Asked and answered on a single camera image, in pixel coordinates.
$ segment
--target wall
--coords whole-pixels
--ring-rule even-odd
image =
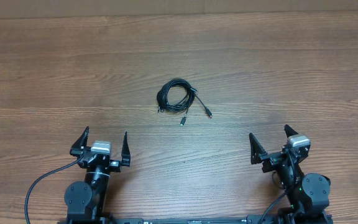
[[[358,10],[358,0],[0,0],[0,19]]]

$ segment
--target wooden tabletop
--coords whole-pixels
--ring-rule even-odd
[[[184,126],[157,113],[175,77],[213,119],[197,101]],[[312,140],[303,172],[332,181],[327,213],[358,223],[358,12],[0,20],[1,224],[25,222],[31,183],[74,161],[86,126],[116,159],[128,132],[131,167],[106,202],[116,217],[261,214],[281,192],[250,164],[248,134],[279,151],[284,124]],[[76,166],[41,181],[32,223],[63,220],[65,189],[84,176]]]

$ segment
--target beige wall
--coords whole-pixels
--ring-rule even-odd
[[[0,0],[0,19],[358,10],[358,0]]]

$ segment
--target cable plug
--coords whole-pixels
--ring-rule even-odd
[[[180,126],[183,126],[185,125],[185,122],[186,122],[186,116],[184,116],[181,121],[180,121]]]
[[[208,114],[210,118],[212,118],[212,113],[208,108],[205,108],[205,112]]]

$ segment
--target wood grain surface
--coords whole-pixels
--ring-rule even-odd
[[[213,119],[197,101],[183,127],[157,113],[175,77]],[[112,175],[106,205],[116,217],[262,213],[280,191],[250,164],[248,134],[278,151],[284,124],[311,138],[301,168],[331,178],[335,223],[358,223],[358,12],[0,20],[1,224],[25,223],[29,186],[74,160],[86,126],[115,158],[128,131],[132,164]],[[32,223],[63,220],[64,191],[84,176],[41,181]]]

